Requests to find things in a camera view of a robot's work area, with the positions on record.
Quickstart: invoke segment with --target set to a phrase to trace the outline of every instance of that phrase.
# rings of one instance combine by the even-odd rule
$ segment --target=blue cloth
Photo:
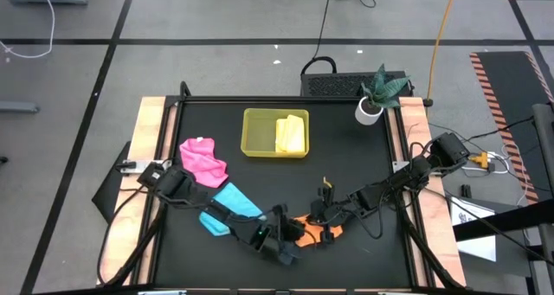
[[[254,217],[260,215],[261,210],[255,206],[233,183],[228,183],[217,195],[214,200],[225,205],[227,208],[239,215]],[[200,222],[214,235],[220,236],[230,234],[229,227],[225,226],[217,219],[204,212],[200,214]]]

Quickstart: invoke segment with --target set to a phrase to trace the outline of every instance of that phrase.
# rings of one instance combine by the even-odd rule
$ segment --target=white pot
[[[379,111],[379,113],[376,114],[369,114],[362,109],[362,102],[367,100],[367,96],[363,97],[359,102],[358,106],[356,107],[356,112],[354,113],[354,116],[356,116],[356,120],[363,125],[373,125],[377,120],[379,119],[379,116],[381,116],[381,113],[383,113],[383,108]]]

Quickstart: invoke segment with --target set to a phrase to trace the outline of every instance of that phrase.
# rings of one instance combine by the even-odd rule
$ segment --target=green plant
[[[379,67],[377,73],[373,77],[369,87],[366,87],[362,82],[362,90],[364,96],[367,96],[367,101],[370,106],[382,107],[382,108],[394,108],[399,107],[398,101],[392,99],[395,95],[402,90],[402,88],[408,83],[409,77],[394,79],[386,84],[384,83],[384,77],[386,73],[384,71],[384,64]]]

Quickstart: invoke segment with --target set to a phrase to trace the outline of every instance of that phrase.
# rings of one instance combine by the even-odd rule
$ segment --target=yellow connector
[[[469,159],[477,163],[482,169],[488,169],[488,155],[486,152],[481,152],[478,156],[469,157]]]

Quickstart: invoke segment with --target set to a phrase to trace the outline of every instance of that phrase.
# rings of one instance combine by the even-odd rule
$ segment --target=pink cloth
[[[183,167],[196,177],[196,182],[217,188],[229,177],[227,164],[214,157],[216,142],[212,138],[189,138],[179,146]]]

